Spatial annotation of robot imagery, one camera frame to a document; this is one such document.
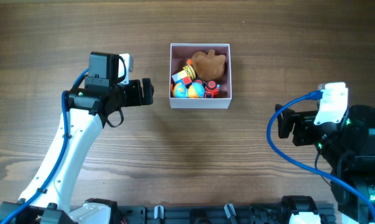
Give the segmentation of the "brown plush toy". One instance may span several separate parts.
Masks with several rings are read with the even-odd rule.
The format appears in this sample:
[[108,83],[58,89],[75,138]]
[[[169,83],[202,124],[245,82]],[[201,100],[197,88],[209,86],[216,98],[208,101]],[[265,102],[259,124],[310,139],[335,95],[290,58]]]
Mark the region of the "brown plush toy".
[[215,50],[198,51],[186,62],[193,69],[193,76],[203,81],[219,82],[224,79],[227,57],[217,55]]

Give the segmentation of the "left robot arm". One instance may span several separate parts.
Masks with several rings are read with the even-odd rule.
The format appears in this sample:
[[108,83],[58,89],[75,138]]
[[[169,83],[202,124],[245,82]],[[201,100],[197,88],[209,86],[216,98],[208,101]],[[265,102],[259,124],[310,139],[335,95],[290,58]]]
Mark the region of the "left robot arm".
[[91,52],[88,68],[62,92],[60,123],[52,144],[16,203],[0,205],[0,223],[127,223],[117,202],[90,198],[73,210],[71,197],[89,149],[108,117],[124,107],[153,103],[149,78],[130,80],[130,54]]

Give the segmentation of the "multicolour puzzle cube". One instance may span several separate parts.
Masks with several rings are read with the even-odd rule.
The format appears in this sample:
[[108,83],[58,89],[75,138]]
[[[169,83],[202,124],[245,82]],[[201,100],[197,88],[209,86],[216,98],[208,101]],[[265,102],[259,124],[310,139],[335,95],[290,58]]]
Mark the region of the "multicolour puzzle cube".
[[175,85],[178,83],[181,83],[184,86],[189,86],[192,83],[191,77],[189,76],[188,72],[185,70],[175,73],[174,75],[171,76],[171,79]]

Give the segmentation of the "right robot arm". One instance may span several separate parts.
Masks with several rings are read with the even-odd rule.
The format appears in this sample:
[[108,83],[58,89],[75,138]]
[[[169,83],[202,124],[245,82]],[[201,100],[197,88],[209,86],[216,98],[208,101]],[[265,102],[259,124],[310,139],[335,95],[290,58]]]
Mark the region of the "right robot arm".
[[349,107],[339,123],[315,124],[316,111],[284,110],[277,117],[280,138],[296,146],[314,145],[341,179],[375,207],[375,108]]

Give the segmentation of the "red toy fire truck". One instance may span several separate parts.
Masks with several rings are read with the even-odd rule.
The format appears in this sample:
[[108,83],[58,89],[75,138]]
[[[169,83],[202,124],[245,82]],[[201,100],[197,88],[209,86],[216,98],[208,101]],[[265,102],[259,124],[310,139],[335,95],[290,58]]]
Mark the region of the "red toy fire truck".
[[217,84],[214,80],[204,82],[200,79],[194,81],[204,87],[204,98],[215,98],[220,91],[220,84]]

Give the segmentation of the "yellow round toy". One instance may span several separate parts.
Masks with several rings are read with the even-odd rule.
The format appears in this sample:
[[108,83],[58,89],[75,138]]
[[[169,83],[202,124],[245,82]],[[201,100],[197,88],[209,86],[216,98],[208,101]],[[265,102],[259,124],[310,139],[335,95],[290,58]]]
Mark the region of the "yellow round toy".
[[194,80],[196,78],[196,72],[193,69],[192,65],[185,65],[183,67],[183,70],[187,73],[191,80]]

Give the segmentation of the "blue orange duck toy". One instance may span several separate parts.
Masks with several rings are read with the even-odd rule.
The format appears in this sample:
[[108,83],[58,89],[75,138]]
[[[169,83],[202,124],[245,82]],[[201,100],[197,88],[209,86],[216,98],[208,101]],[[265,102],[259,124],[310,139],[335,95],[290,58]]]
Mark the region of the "blue orange duck toy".
[[171,90],[174,98],[203,98],[205,89],[202,84],[194,82],[189,87],[182,83],[177,83]]

